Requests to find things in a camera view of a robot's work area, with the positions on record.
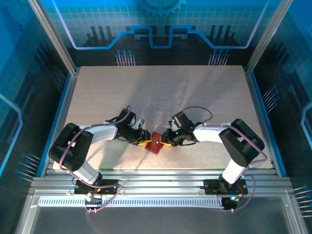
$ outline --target blue graphic backdrop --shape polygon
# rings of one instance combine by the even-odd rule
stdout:
[[[120,48],[133,49],[138,65],[159,65],[160,61],[185,64],[186,57],[192,58],[194,64],[208,64],[214,49],[241,50],[231,51],[229,64],[245,64],[279,3],[278,0],[42,2],[77,66],[91,65],[90,54],[96,54],[102,61],[101,64],[94,61],[97,65],[117,65],[114,55]],[[167,60],[172,53],[179,56]]]

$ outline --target glass panel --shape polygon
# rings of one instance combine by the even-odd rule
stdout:
[[[14,233],[68,72],[26,0],[0,1],[0,29],[0,230]]]
[[[254,74],[294,187],[312,186],[312,2],[293,1]]]
[[[246,65],[279,0],[41,0],[76,66]]]

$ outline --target circuit pattern graphic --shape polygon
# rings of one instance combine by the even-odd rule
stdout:
[[[136,29],[145,29],[148,31],[148,37],[149,37],[149,45],[151,48],[153,49],[169,49],[172,47],[173,45],[173,37],[174,37],[174,30],[175,29],[186,29],[187,30],[187,34],[197,34],[199,37],[201,37],[204,42],[206,42],[212,49],[246,49],[249,47],[249,45],[251,44],[251,41],[253,40],[254,38],[254,35],[258,29],[258,26],[260,24],[260,21],[262,20],[263,18],[263,15],[264,15],[264,12],[266,11],[266,9],[268,8],[268,5],[269,5],[269,2],[270,0],[267,0],[267,2],[265,3],[261,13],[260,13],[260,16],[258,17],[255,25],[254,25],[254,28],[249,36],[249,39],[247,41],[247,43],[245,45],[238,45],[238,46],[223,46],[223,45],[213,45],[213,43],[208,39],[207,36],[205,36],[203,34],[203,32],[201,30],[194,30],[192,28],[191,25],[189,24],[177,24],[177,25],[173,25],[170,27],[169,29],[169,42],[168,44],[165,44],[165,45],[154,45],[154,42],[153,42],[153,31],[152,31],[152,28],[151,26],[149,25],[132,25],[130,26],[130,29],[128,29],[127,31],[121,31],[111,42],[108,46],[86,46],[86,47],[80,47],[80,46],[77,46],[76,43],[74,42],[74,39],[70,33],[70,30],[69,28],[67,27],[66,23],[65,23],[65,20],[62,16],[62,14],[60,13],[59,11],[59,8],[57,7],[56,3],[54,2],[54,0],[51,0],[53,5],[54,5],[54,9],[56,11],[56,14],[58,15],[58,18],[60,20],[60,23],[62,24],[62,27],[64,28],[67,36],[68,36],[68,39],[72,45],[73,48],[75,48],[76,50],[109,50],[111,49],[115,44],[116,42],[123,36],[123,35],[128,35],[128,34],[135,34],[135,30]]]
[[[140,0],[139,6],[146,14],[151,13],[153,16],[169,16],[182,9],[186,0]]]
[[[6,7],[18,23],[22,23],[29,15],[27,0],[0,0],[0,5]]]

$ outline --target white tabletop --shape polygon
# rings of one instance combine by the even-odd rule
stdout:
[[[82,67],[66,123],[100,123],[117,116],[129,104],[138,118],[145,119],[143,128],[150,133],[156,130],[162,134],[172,115],[184,107],[198,105],[212,111],[214,118],[210,123],[241,118],[263,139],[241,66]],[[203,110],[190,109],[185,113],[193,123],[209,117]],[[110,140],[93,144],[87,160],[96,169],[222,169],[230,156],[221,143],[164,146],[155,155],[144,146]],[[271,163],[268,160],[255,167],[270,168]]]

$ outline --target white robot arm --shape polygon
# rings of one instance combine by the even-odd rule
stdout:
[[[231,160],[219,177],[220,190],[227,193],[233,184],[239,180],[251,161],[259,155],[259,152],[246,140],[233,131],[238,129],[260,150],[264,149],[263,141],[241,119],[224,124],[193,124],[184,112],[179,112],[169,121],[170,128],[161,137],[161,143],[171,146],[183,146],[183,142],[212,141],[223,143]]]
[[[133,112],[128,112],[127,109],[123,109],[118,117],[107,120],[103,122],[102,125],[99,124],[98,127],[93,127],[84,131],[76,139],[74,144],[72,144],[62,166],[69,169],[78,178],[92,185],[95,184],[97,180],[101,180],[102,176],[86,161],[91,144],[101,140],[112,139],[122,139],[134,145],[144,145],[150,142],[151,134],[147,130],[141,128],[144,124],[144,120],[137,120]],[[67,124],[51,147],[49,157],[59,163],[69,142],[83,128],[85,128],[85,126],[77,126],[73,123]]]

